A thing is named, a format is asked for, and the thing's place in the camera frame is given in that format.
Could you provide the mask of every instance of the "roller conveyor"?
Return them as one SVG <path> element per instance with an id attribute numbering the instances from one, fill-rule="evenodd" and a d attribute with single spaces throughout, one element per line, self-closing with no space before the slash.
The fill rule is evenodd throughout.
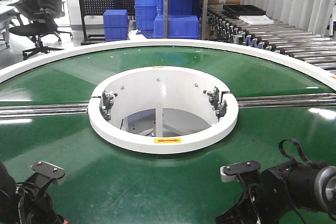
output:
<path id="1" fill-rule="evenodd" d="M 225 12 L 222 5 L 209 5 L 214 40 L 274 51 L 336 72 L 336 41 L 275 20 L 272 25 L 251 25 Z"/>

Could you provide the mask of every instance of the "metal cylinder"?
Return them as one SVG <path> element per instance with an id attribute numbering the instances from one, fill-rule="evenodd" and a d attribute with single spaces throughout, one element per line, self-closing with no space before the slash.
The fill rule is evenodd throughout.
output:
<path id="1" fill-rule="evenodd" d="M 336 51 L 315 51 L 315 52 L 295 52 L 293 53 L 293 57 L 297 59 L 313 57 L 313 56 L 336 56 Z"/>

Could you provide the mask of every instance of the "cable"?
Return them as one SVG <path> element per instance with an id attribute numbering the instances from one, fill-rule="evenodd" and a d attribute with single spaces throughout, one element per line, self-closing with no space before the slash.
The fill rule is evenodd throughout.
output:
<path id="1" fill-rule="evenodd" d="M 302 214 L 299 212 L 298 208 L 297 208 L 296 206 L 294 206 L 294 205 L 292 205 L 292 207 L 293 207 L 294 212 L 296 212 L 296 214 L 297 214 L 297 215 L 300 217 L 300 219 L 302 220 L 302 223 L 303 223 L 303 224 L 307 224 L 307 223 L 306 223 L 306 220 L 304 219 L 304 217 L 302 216 Z"/>

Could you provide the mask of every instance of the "metal rail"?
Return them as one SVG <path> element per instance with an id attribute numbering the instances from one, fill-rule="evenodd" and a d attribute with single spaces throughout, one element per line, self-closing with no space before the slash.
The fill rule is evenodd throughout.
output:
<path id="1" fill-rule="evenodd" d="M 0 107 L 0 119 L 87 113 L 87 103 Z"/>
<path id="2" fill-rule="evenodd" d="M 336 105 L 335 93 L 276 95 L 269 97 L 243 97 L 236 99 L 240 108 Z"/>
<path id="3" fill-rule="evenodd" d="M 236 98 L 240 108 L 275 108 L 336 105 L 335 93 Z M 0 107 L 0 119 L 87 114 L 88 103 Z"/>

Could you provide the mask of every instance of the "metal bracket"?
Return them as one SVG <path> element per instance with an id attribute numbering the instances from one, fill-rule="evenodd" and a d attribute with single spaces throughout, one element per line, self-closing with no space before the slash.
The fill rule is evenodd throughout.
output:
<path id="1" fill-rule="evenodd" d="M 106 121 L 111 120 L 111 108 L 114 105 L 114 98 L 117 96 L 118 94 L 114 92 L 106 93 L 104 91 L 102 94 L 102 105 L 100 107 L 100 113 Z"/>
<path id="2" fill-rule="evenodd" d="M 222 118 L 226 113 L 226 101 L 223 99 L 223 96 L 219 97 L 219 89 L 215 87 L 212 91 L 203 91 L 204 94 L 209 96 L 209 103 L 213 106 L 216 116 Z"/>

